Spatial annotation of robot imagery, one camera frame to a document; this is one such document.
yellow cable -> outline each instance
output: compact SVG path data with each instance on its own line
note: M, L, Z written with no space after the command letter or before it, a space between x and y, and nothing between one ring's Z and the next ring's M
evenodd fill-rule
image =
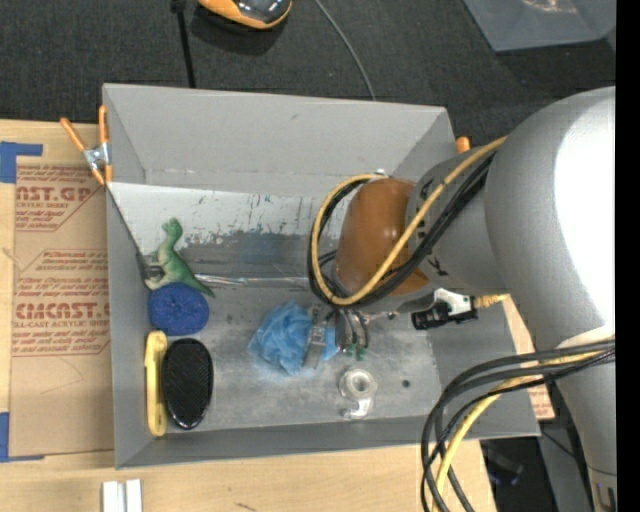
M586 354L578 354L578 355L573 355L573 356L562 356L562 357L558 357L556 359L550 359L549 361L547 361L547 362L545 362L543 364L538 364L536 366L547 367L547 366L555 366L555 365L560 365L560 364L578 362L578 361L582 361L583 359L587 359L588 357L592 357L592 356L594 356L596 354L601 354L601 353L604 353L604 351L595 351L595 352L589 352L589 353L586 353ZM502 391L502 390L511 388L513 386L518 386L520 384L524 384L526 382L535 380L537 378L538 377L536 375L527 375L527 376L524 376L524 377L514 377L512 379L507 379L507 380L501 382L500 384L498 384L496 387L494 387L491 390L491 392ZM438 489L438 492L440 494L442 494L442 491L444 489L444 483L445 483L445 480L447 478L447 473L449 473L449 468L451 467L451 462L453 461L453 457L455 456L456 452L458 451L458 448L460 447L460 444L462 443L462 440L464 439L464 436L467 434L467 432L472 427L472 425L475 423L475 421L478 419L478 417L484 411L486 411L487 408L493 402L495 402L498 398L500 398L501 396L502 396L502 394L489 396L489 397L485 398L484 400L481 400L480 402L478 402L473 407L473 409L471 409L469 414L467 414L467 416L465 416L464 420L462 420L462 422L458 426L458 428L456 430L456 433L451 438L451 442L449 443L449 446L447 446L447 451L445 452L444 457L442 458L442 462L440 463L440 468L438 469L438 476L436 478L436 488ZM440 507L438 507L434 503L433 504L433 510L434 510L434 512L440 512Z
M494 304L502 302L508 296L508 293L503 293L500 295L481 295L480 297L475 297L473 299L473 307L476 309L489 308Z
M349 306L351 304L354 304L355 302L358 302L360 299L362 299L364 296L370 293L371 290L373 290L375 286L380 282L382 277L387 273L387 271L389 270L389 268L391 267L395 259L398 257L398 254L400 253L400 251L405 247L405 245L407 244L407 241L409 240L413 232L418 227L418 224L422 221L422 219L424 218L426 213L429 211L433 203L435 203L435 201L440 197L444 189L447 186L449 186L451 182L454 181L458 176L460 176L460 174L462 174L462 172L464 172L470 165L472 165L474 162L482 158L487 153L490 153L491 151L500 147L505 140L506 140L506 137L502 137L500 139L497 139L491 142L490 144L487 144L486 146L480 148L478 151L474 152L471 156L469 156L462 163L460 163L455 169L453 169L447 175L444 181L434 189L434 191L429 195L429 197L423 203L420 210L418 210L418 213L416 213L415 217L413 217L412 221L409 223L404 233L402 234L402 236L400 237L396 245L393 247L393 249L387 256L387 259L384 260L384 262L382 263L378 271L373 275L373 277L371 277L371 279L369 279L369 281L358 292L354 293L350 297L344 297L344 298L336 297L333 295L333 293L327 286L327 283L325 282L324 278L322 277L322 272L320 271L320 264L318 262L318 238L320 235L320 225L321 225L322 217L324 215L324 212L327 209L327 206L329 205L330 201L333 199L335 194L337 194L344 187L353 183L354 181L361 180L363 177L369 177L370 179L375 179L375 178L381 178L383 176L380 176L377 174L365 174L365 175L354 176L353 178L349 178L345 180L340 185L338 185L335 189L333 189L331 193L327 196L327 198L324 200L324 203L322 204L322 206L320 207L318 216L316 217L316 220L313 224L313 229L311 231L311 264L313 268L313 275L318 283L318 287L320 288L322 293L325 295L325 297L329 299L333 304L336 304L338 306Z

green toy dinosaur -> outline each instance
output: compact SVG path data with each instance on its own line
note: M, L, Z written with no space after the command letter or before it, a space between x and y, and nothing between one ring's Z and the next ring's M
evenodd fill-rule
M173 249L182 236L182 226L178 220L175 218L170 219L162 225L162 229L167 233L167 238L158 247L157 259L158 264L164 271L164 275L145 279L144 282L147 288L156 290L169 283L183 283L210 297L215 297L215 294L209 288L196 279L189 266Z

black oval object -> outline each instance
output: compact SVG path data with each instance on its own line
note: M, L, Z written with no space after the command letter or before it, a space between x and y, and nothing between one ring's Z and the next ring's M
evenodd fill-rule
M191 430L204 418L213 391L213 363L206 347L192 338L174 341L162 361L162 392L169 414Z

stain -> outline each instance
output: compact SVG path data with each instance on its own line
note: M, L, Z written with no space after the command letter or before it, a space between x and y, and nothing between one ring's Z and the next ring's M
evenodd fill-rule
M251 510L251 512L258 512L255 508L245 505L244 503L234 503L236 507L243 508L245 510Z

table surface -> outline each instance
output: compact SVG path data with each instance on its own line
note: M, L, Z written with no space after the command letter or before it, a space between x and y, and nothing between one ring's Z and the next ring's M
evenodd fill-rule
M89 144L95 141L95 126L80 130ZM58 151L68 151L65 137L57 123L0 120L0 140L45 142L45 156L54 159ZM15 192L2 184L0 193L0 262L5 270L13 246ZM0 323L10 325L12 281L3 279ZM9 348L8 340L0 339L0 412L8 408ZM153 512L421 509L416 445L120 471L114 469L113 457L112 451L103 451L0 464L0 510L99 510L102 482L136 478L142 479L144 509ZM495 511L480 443L464 442L454 467L476 510ZM447 496L452 510L462 510L448 488Z

